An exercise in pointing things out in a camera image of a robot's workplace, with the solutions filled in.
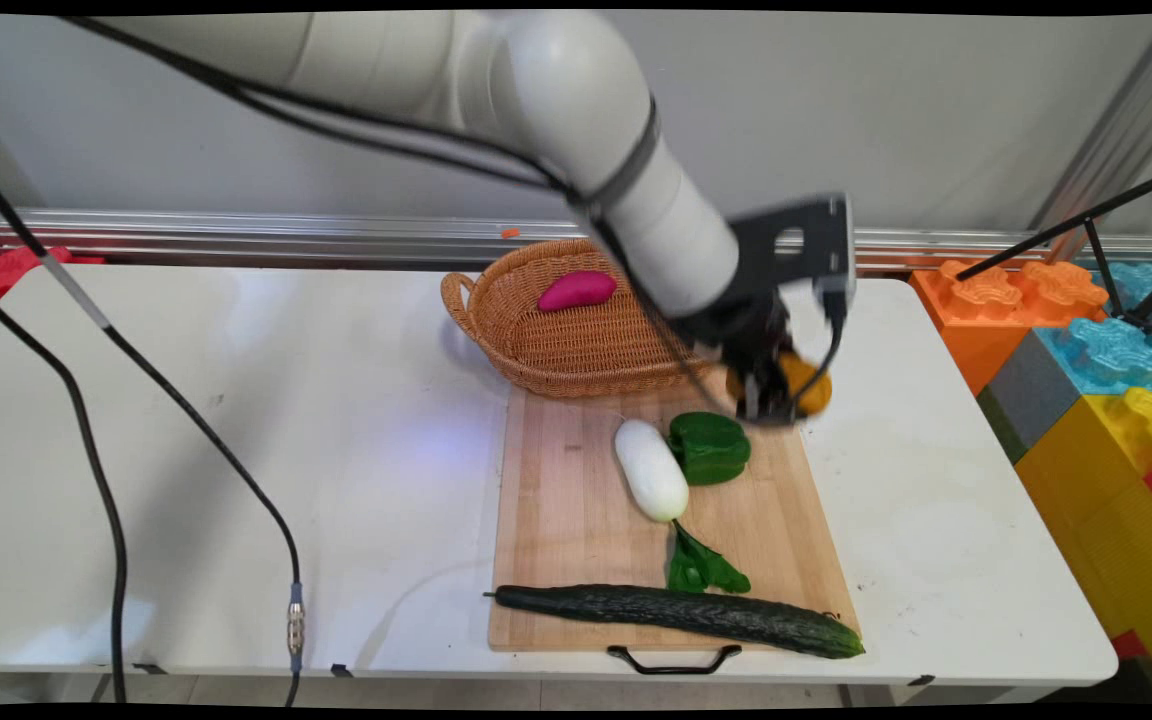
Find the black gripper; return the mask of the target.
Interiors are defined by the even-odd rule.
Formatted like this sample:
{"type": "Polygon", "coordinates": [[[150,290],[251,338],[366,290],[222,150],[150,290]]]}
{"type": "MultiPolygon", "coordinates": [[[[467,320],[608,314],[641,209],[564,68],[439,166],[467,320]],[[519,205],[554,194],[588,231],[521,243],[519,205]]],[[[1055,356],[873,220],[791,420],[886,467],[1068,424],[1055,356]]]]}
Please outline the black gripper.
{"type": "Polygon", "coordinates": [[[742,419],[763,423],[761,396],[771,392],[771,424],[794,424],[796,389],[782,366],[782,357],[794,351],[788,320],[780,293],[770,291],[681,316],[675,333],[692,353],[726,367],[732,391],[741,393],[742,419]]]}

